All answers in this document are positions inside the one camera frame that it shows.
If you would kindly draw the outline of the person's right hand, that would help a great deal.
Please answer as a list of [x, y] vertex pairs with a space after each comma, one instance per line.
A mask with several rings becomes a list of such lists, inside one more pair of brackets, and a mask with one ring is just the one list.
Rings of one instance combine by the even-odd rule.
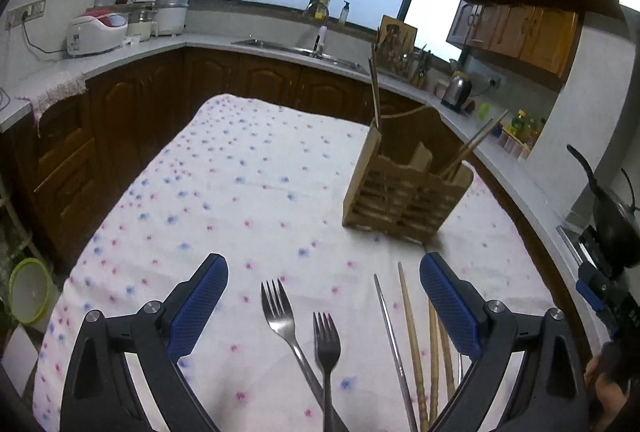
[[584, 381], [587, 388], [593, 387], [602, 412], [597, 420], [590, 419], [590, 431], [638, 431], [639, 387], [624, 392], [608, 374], [599, 367], [602, 355], [588, 362]]

